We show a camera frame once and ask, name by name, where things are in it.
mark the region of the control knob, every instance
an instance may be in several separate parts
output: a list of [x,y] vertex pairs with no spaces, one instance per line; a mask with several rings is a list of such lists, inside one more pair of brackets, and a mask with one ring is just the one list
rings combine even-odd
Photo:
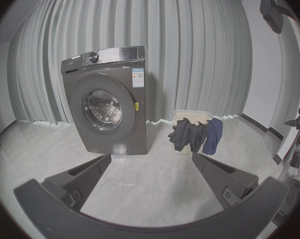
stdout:
[[96,52],[93,52],[89,55],[88,59],[90,62],[95,63],[98,61],[99,55]]

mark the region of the energy label sticker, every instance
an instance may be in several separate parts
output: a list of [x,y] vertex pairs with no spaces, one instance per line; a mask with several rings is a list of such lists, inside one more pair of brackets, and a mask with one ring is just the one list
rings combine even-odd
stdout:
[[144,68],[132,68],[132,87],[144,88],[145,86],[145,69]]

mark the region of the door glass window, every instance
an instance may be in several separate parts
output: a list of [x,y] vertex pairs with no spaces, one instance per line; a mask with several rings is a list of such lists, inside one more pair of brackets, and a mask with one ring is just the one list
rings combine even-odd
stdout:
[[106,90],[90,90],[82,100],[85,117],[100,130],[111,130],[119,125],[122,110],[118,100]]

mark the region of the cloth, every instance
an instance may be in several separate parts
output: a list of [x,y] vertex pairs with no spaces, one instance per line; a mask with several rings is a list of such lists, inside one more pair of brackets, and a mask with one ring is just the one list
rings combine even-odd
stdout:
[[192,152],[198,152],[207,136],[206,125],[199,122],[199,125],[190,123],[187,118],[178,120],[177,125],[172,127],[174,132],[169,134],[170,142],[174,144],[174,149],[181,151],[184,146],[190,144]]
[[213,155],[216,152],[216,147],[222,137],[223,122],[213,118],[208,121],[206,142],[203,145],[203,153]]

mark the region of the baseboard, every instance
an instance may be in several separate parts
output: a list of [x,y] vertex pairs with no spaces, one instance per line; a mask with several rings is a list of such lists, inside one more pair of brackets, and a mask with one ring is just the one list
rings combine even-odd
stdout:
[[277,165],[279,165],[282,162],[281,157],[279,155],[277,155],[277,154],[274,156],[273,160],[275,161],[275,163]]
[[274,128],[270,127],[268,129],[272,134],[274,134],[278,139],[283,141],[284,136],[282,136],[279,132],[277,132]]
[[242,118],[246,119],[248,122],[252,123],[253,125],[257,126],[263,132],[265,132],[265,133],[267,132],[267,128],[264,127],[261,123],[257,122],[256,120],[248,117],[245,114],[239,114],[239,116],[241,116]]
[[17,121],[13,121],[11,124],[9,124],[2,132],[0,132],[0,138],[1,136],[3,136],[3,134],[8,130],[10,129]]

